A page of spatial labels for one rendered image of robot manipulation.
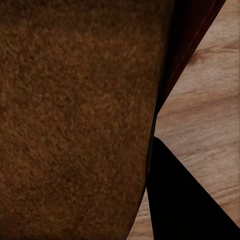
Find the sandal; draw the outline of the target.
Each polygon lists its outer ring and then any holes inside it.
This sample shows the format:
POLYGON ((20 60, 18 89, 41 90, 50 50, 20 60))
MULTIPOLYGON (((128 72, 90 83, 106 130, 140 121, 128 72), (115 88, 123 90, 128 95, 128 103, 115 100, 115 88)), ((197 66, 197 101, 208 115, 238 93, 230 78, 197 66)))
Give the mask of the sandal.
POLYGON ((157 115, 226 0, 0 0, 0 240, 126 240, 157 115))

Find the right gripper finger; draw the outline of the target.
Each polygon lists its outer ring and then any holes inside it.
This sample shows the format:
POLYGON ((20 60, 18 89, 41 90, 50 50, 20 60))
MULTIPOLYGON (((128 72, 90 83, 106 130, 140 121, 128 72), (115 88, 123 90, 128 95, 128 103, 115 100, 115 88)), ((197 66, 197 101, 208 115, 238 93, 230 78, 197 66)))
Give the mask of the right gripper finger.
POLYGON ((154 240, 240 240, 240 228, 157 137, 147 183, 154 240))

